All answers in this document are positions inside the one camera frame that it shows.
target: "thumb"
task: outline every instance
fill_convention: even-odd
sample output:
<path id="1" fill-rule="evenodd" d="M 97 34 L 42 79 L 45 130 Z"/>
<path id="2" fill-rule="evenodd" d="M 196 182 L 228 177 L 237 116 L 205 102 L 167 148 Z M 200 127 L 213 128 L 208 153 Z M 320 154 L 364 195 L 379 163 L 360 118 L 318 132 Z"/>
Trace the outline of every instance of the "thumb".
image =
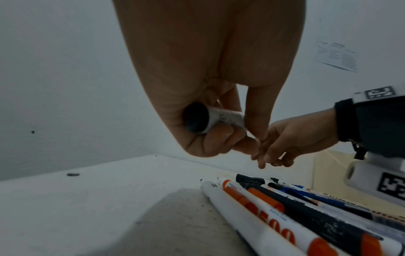
<path id="1" fill-rule="evenodd" d="M 289 132 L 282 132 L 280 136 L 270 145 L 264 156 L 264 161 L 273 163 L 290 147 L 297 143 L 297 137 Z"/>
<path id="2" fill-rule="evenodd" d="M 265 139 L 274 102 L 281 85 L 249 87 L 246 96 L 245 125 L 253 136 Z"/>

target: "fingernail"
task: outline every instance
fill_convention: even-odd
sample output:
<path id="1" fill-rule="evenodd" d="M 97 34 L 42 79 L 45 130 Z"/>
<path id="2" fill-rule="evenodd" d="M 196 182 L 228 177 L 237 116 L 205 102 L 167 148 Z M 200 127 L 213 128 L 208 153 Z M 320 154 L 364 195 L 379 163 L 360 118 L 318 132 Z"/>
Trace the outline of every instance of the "fingernail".
<path id="1" fill-rule="evenodd" d="M 270 163 L 271 157 L 270 157 L 269 155 L 265 155 L 264 158 L 263 158 L 263 160 L 264 160 L 266 163 Z"/>

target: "paper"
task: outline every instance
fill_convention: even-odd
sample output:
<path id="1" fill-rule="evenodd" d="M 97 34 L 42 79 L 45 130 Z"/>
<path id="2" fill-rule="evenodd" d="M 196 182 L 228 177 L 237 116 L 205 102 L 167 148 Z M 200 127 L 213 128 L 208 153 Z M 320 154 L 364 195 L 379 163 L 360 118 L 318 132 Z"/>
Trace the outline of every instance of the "paper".
<path id="1" fill-rule="evenodd" d="M 357 55 L 340 43 L 320 41 L 317 46 L 316 60 L 333 67 L 357 73 Z"/>

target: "white table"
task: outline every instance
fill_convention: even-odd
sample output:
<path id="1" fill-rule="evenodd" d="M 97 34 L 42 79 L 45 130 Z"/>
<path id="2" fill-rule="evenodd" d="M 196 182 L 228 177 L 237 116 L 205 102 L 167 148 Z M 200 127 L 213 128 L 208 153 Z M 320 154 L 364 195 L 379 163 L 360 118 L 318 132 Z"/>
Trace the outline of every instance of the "white table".
<path id="1" fill-rule="evenodd" d="M 151 155 L 0 182 L 0 255 L 250 255 L 200 190 L 218 176 Z"/>

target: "hand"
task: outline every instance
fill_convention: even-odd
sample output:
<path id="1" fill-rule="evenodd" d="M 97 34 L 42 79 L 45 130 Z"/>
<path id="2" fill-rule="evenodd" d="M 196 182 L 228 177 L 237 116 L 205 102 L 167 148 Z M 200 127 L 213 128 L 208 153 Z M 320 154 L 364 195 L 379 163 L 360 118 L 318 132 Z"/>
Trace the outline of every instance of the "hand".
<path id="1" fill-rule="evenodd" d="M 338 143 L 335 109 L 284 119 L 269 126 L 268 138 L 252 156 L 260 169 L 266 163 L 290 167 L 297 156 L 318 152 Z"/>
<path id="2" fill-rule="evenodd" d="M 249 87 L 245 125 L 264 138 L 290 72 L 305 20 L 301 0 L 114 0 L 139 79 L 162 121 L 191 155 L 231 149 L 256 154 L 246 132 L 226 124 L 206 135 L 185 129 L 193 102 L 241 111 L 236 84 Z"/>

